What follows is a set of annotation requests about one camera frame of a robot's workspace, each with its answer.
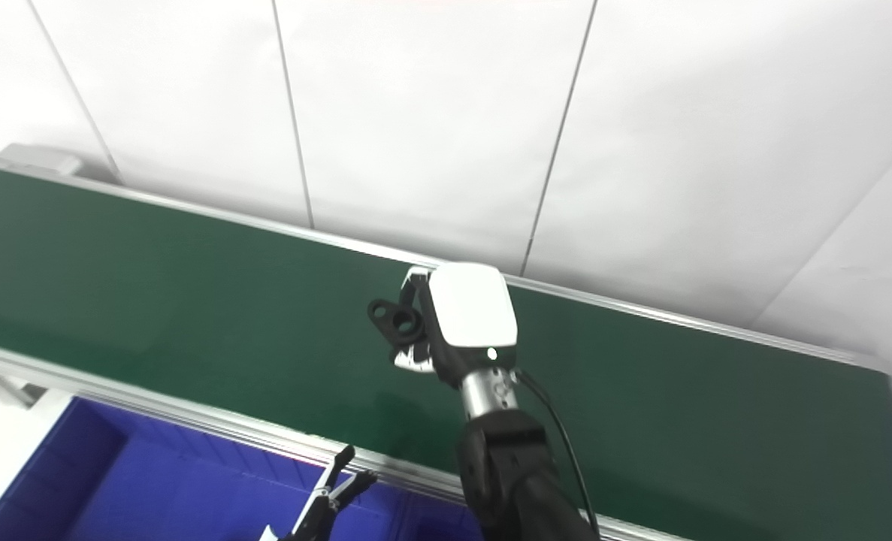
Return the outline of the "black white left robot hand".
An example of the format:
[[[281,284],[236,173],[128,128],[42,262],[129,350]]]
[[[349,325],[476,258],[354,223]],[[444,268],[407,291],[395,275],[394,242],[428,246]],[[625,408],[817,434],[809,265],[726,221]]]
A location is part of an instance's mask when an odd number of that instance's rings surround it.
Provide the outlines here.
[[[265,527],[260,540],[329,540],[339,514],[378,480],[373,470],[363,470],[338,482],[340,472],[356,456],[356,447],[347,445],[323,469],[294,526],[284,536]]]

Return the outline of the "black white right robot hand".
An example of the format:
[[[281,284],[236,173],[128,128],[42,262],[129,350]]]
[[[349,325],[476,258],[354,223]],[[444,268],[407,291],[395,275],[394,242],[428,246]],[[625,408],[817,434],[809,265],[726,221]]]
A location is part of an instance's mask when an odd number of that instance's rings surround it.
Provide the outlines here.
[[[518,322],[497,268],[471,261],[411,267],[398,305],[419,317],[421,329],[394,346],[394,366],[434,373],[455,390],[474,372],[515,369]]]

